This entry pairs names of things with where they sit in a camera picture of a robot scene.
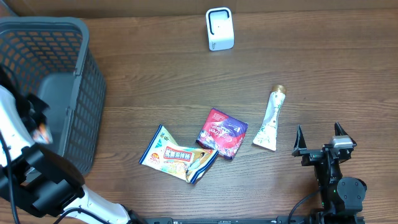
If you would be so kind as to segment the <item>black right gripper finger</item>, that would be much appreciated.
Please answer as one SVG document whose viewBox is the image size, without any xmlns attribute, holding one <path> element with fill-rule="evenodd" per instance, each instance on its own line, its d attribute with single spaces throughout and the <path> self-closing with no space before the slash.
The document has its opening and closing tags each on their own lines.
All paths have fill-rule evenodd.
<svg viewBox="0 0 398 224">
<path fill-rule="evenodd" d="M 293 156 L 301 156 L 303 151 L 307 150 L 307 145 L 303 136 L 301 125 L 297 126 L 296 140 L 292 150 Z"/>
<path fill-rule="evenodd" d="M 357 146 L 356 141 L 342 128 L 339 122 L 336 122 L 334 124 L 334 129 L 335 129 L 335 136 L 348 136 L 351 142 L 353 143 L 353 146 Z"/>
</svg>

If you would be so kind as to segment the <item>white tube with gold cap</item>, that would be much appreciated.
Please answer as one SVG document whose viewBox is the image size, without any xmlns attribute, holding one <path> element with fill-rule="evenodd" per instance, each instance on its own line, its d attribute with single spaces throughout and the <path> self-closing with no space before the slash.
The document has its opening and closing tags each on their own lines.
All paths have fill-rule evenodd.
<svg viewBox="0 0 398 224">
<path fill-rule="evenodd" d="M 253 144 L 276 151 L 278 119 L 286 93 L 287 89 L 282 85 L 272 87 L 263 122 L 252 142 Z"/>
</svg>

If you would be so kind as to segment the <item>red purple pad packet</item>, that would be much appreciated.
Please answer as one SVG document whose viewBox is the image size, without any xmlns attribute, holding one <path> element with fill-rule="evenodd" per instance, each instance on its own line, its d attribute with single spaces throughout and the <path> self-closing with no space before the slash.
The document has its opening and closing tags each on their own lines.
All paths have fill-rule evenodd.
<svg viewBox="0 0 398 224">
<path fill-rule="evenodd" d="M 247 129 L 247 123 L 212 108 L 198 134 L 197 143 L 205 149 L 217 150 L 225 159 L 234 159 Z"/>
</svg>

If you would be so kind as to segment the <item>yellow snack packet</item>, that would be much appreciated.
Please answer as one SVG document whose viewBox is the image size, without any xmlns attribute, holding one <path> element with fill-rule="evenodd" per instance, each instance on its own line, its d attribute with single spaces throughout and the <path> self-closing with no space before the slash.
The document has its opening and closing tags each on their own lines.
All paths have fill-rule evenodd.
<svg viewBox="0 0 398 224">
<path fill-rule="evenodd" d="M 167 129 L 159 125 L 139 163 L 195 184 L 217 156 L 217 150 L 179 146 Z"/>
</svg>

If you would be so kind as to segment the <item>small orange white tissue pack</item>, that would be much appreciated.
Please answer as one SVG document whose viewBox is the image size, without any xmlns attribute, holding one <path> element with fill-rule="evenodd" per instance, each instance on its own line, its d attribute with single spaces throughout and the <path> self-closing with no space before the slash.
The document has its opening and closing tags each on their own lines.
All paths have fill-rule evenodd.
<svg viewBox="0 0 398 224">
<path fill-rule="evenodd" d="M 53 138 L 49 126 L 41 123 L 35 130 L 31 132 L 32 139 L 39 144 L 52 144 Z"/>
</svg>

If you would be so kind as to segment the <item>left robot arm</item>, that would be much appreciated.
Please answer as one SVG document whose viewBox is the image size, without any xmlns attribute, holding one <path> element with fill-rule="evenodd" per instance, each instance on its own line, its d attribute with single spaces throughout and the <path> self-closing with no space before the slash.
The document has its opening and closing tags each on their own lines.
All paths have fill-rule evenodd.
<svg viewBox="0 0 398 224">
<path fill-rule="evenodd" d="M 68 160 L 33 138 L 44 128 L 48 104 L 22 95 L 1 72 L 1 197 L 8 200 L 14 221 L 20 208 L 35 217 L 51 215 L 57 223 L 70 217 L 85 223 L 140 223 L 125 206 L 112 203 L 85 185 Z"/>
</svg>

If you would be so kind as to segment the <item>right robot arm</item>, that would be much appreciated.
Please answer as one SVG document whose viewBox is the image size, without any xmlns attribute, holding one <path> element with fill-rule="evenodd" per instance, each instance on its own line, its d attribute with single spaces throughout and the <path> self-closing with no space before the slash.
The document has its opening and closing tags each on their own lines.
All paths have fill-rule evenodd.
<svg viewBox="0 0 398 224">
<path fill-rule="evenodd" d="M 322 208 L 313 209 L 301 223 L 352 223 L 365 224 L 364 217 L 358 213 L 363 210 L 363 200 L 367 185 L 361 179 L 343 177 L 340 164 L 351 159 L 357 143 L 336 122 L 335 135 L 321 149 L 308 149 L 302 128 L 297 127 L 296 140 L 292 155 L 301 157 L 301 165 L 314 167 L 318 190 L 301 199 L 290 211 L 287 222 L 290 223 L 294 211 L 306 200 L 320 194 Z"/>
</svg>

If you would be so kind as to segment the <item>white barcode scanner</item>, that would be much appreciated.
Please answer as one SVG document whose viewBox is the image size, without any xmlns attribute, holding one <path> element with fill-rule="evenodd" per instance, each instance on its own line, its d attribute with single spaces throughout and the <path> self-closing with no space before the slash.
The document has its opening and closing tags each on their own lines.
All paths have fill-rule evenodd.
<svg viewBox="0 0 398 224">
<path fill-rule="evenodd" d="M 205 15 L 210 51 L 232 49 L 234 28 L 231 10 L 227 7 L 209 9 Z"/>
</svg>

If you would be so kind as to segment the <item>dark grey plastic basket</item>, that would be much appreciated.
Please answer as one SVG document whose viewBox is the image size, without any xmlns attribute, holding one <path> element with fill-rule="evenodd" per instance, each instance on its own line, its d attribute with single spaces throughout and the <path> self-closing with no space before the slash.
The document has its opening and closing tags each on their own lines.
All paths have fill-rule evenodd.
<svg viewBox="0 0 398 224">
<path fill-rule="evenodd" d="M 22 95 L 48 104 L 48 148 L 83 174 L 94 163 L 106 82 L 89 50 L 89 30 L 73 17 L 1 18 L 1 65 Z"/>
</svg>

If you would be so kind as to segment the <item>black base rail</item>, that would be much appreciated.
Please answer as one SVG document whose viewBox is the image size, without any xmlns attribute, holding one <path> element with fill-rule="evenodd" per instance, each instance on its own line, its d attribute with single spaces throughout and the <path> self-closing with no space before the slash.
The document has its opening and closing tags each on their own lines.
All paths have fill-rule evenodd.
<svg viewBox="0 0 398 224">
<path fill-rule="evenodd" d="M 288 224 L 288 216 L 278 216 L 275 218 L 260 218 L 260 219 L 216 219 L 216 218 L 201 218 L 201 219 L 173 219 L 173 218 L 145 218 L 148 224 Z M 292 224 L 309 224 L 309 223 L 322 223 L 316 222 L 315 220 L 310 220 L 306 216 L 293 216 L 290 220 Z M 360 223 L 365 224 L 363 217 L 358 217 L 357 222 L 354 221 L 325 221 L 323 223 Z"/>
</svg>

